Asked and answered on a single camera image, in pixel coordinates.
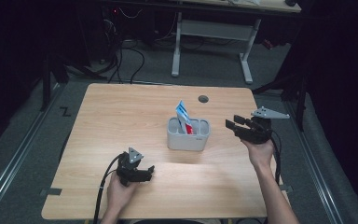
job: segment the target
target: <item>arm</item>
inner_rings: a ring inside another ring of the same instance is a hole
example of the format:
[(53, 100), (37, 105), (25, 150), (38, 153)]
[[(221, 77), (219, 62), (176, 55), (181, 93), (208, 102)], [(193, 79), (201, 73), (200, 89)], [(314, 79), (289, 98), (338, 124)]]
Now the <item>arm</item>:
[(272, 174), (270, 162), (274, 146), (271, 140), (261, 145), (254, 145), (244, 140), (241, 141), (249, 149), (249, 158), (255, 168), (264, 203), (266, 204), (268, 222), (272, 224), (299, 223)]
[(116, 224), (118, 215), (121, 210), (129, 203), (133, 192), (135, 192), (139, 183), (130, 183), (129, 186), (124, 187), (120, 183), (119, 177), (116, 172), (112, 173), (110, 178), (109, 187), (107, 188), (107, 201), (108, 205), (101, 224)]

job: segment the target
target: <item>table top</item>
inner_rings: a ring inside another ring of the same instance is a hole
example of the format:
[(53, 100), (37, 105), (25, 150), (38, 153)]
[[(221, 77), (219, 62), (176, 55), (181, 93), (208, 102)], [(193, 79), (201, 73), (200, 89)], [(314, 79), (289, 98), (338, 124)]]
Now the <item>table top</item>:
[[(201, 103), (201, 95), (209, 101)], [(191, 118), (210, 122), (202, 151), (167, 148), (167, 122), (176, 117), (180, 100)], [(233, 115), (250, 118), (254, 110), (254, 96), (245, 88), (89, 85), (51, 185), (62, 189), (61, 195), (47, 197), (43, 218), (92, 218), (107, 166), (129, 147), (145, 156), (140, 170), (156, 168), (120, 218), (265, 217), (248, 150), (225, 126)]]
[(301, 12), (301, 7), (298, 4), (295, 4), (293, 7), (289, 7), (284, 3), (284, 0), (260, 0), (260, 4), (257, 5), (253, 0), (233, 0), (234, 3), (231, 5), (228, 0), (182, 0), (183, 2), (192, 2), (199, 4), (211, 4), (218, 6), (228, 6), (228, 7), (248, 7), (254, 9), (265, 9), (273, 10), (280, 12)]

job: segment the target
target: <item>table leg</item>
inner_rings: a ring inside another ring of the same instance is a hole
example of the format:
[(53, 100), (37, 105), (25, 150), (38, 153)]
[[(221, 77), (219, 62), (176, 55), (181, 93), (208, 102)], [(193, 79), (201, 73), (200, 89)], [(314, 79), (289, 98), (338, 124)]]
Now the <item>table leg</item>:
[(176, 44), (175, 44), (175, 52), (173, 53), (172, 73), (171, 73), (173, 77), (179, 76), (181, 32), (182, 32), (182, 12), (178, 12), (178, 22), (176, 25)]
[(257, 31), (258, 31), (258, 27), (260, 26), (260, 22), (261, 22), (260, 19), (255, 21), (255, 25), (253, 26), (251, 36), (250, 36), (250, 38), (248, 40), (248, 45), (246, 46), (246, 50), (245, 50), (244, 53), (240, 54), (242, 72), (243, 72), (243, 75), (245, 77), (245, 82), (247, 84), (252, 84), (253, 83), (252, 74), (251, 74), (251, 71), (249, 69), (249, 64), (248, 64), (248, 57), (249, 57), (249, 54), (251, 52), (252, 45), (255, 42), (255, 36), (257, 35)]

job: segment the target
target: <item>human hand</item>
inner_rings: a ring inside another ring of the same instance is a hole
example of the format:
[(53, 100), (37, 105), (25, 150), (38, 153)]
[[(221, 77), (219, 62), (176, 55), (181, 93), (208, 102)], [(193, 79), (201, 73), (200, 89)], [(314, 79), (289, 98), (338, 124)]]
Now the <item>human hand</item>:
[(123, 209), (129, 203), (138, 185), (139, 183), (129, 183), (127, 187), (123, 186), (120, 183), (120, 177), (113, 172), (107, 188), (108, 209)]
[(268, 167), (270, 169), (272, 153), (274, 152), (274, 145), (271, 140), (266, 143), (255, 145), (248, 141), (242, 140), (249, 149), (249, 159), (255, 169)]
[(120, 177), (116, 172), (112, 173), (107, 188), (107, 209), (101, 223), (116, 223), (119, 213), (130, 202), (138, 185), (139, 183), (129, 183), (125, 187), (120, 183)]

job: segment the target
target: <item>gray container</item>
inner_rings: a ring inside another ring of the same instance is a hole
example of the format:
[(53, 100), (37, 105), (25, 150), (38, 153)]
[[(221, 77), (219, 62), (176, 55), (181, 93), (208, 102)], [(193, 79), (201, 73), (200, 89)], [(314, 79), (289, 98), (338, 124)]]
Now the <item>gray container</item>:
[(178, 118), (170, 118), (167, 125), (167, 145), (170, 149), (202, 151), (211, 133), (206, 119), (190, 119), (194, 134), (184, 133)]

